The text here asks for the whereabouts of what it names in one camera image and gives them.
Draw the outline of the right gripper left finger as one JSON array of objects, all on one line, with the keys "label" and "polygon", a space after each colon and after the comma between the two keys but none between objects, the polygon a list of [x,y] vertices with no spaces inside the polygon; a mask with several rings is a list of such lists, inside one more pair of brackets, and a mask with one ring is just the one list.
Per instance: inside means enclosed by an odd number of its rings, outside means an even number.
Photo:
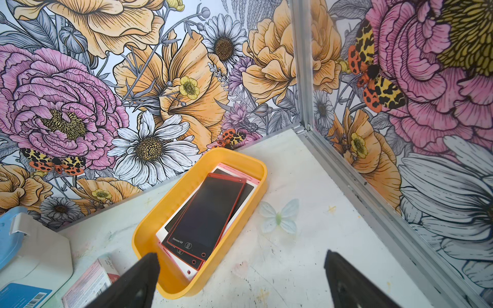
[{"label": "right gripper left finger", "polygon": [[157,254],[146,254],[87,307],[151,308],[159,273]]}]

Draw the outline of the yellow storage tray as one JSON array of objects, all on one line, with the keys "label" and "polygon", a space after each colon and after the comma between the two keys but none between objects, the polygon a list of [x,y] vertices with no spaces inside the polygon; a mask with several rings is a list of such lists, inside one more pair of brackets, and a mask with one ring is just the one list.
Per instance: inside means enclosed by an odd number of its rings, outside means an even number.
[{"label": "yellow storage tray", "polygon": [[[214,250],[194,279],[189,281],[169,255],[158,247],[156,233],[195,192],[206,175],[220,163],[258,179],[259,185],[218,243],[218,248]],[[142,259],[148,253],[157,254],[160,273],[156,290],[161,296],[168,300],[177,300],[184,296],[195,296],[203,290],[267,192],[267,176],[268,169],[264,162],[237,151],[215,148],[205,153],[145,216],[133,234],[132,248],[138,259]]]}]

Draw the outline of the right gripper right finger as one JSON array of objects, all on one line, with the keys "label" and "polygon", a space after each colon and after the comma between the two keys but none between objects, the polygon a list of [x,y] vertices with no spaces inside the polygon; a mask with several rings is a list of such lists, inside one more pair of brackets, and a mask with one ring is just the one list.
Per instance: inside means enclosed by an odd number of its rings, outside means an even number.
[{"label": "right gripper right finger", "polygon": [[327,251],[324,269],[334,307],[399,307],[338,252]]}]

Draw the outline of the red writing tablet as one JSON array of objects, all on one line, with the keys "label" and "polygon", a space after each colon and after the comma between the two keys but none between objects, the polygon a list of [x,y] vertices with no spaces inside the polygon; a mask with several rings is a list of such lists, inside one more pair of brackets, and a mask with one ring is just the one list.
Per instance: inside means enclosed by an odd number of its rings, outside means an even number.
[{"label": "red writing tablet", "polygon": [[[258,187],[259,181],[254,180],[254,181],[247,181],[245,184],[245,188],[240,196],[240,199],[238,200],[238,204],[235,206],[235,209],[233,210],[231,219],[226,225],[225,231],[222,235],[222,237],[225,236],[226,232],[228,229],[230,229],[231,225],[235,221],[235,219],[238,217],[239,212],[243,210],[245,207],[246,203],[250,200],[253,192],[255,189]],[[196,191],[194,192],[193,195],[191,195],[186,202],[184,202],[179,210],[157,231],[156,237],[159,240],[159,244],[161,248],[171,256],[173,261],[178,265],[178,267],[181,269],[181,271],[184,273],[184,275],[188,278],[194,276],[196,272],[201,268],[203,264],[203,260],[197,259],[189,254],[186,254],[185,252],[179,250],[178,248],[168,244],[165,242],[166,236],[169,234],[169,232],[172,230],[173,226],[176,224],[180,216],[183,214],[184,211],[186,211],[190,201],[193,199],[195,196]]]},{"label": "red writing tablet", "polygon": [[209,173],[165,242],[206,261],[219,243],[246,183],[244,178]]}]

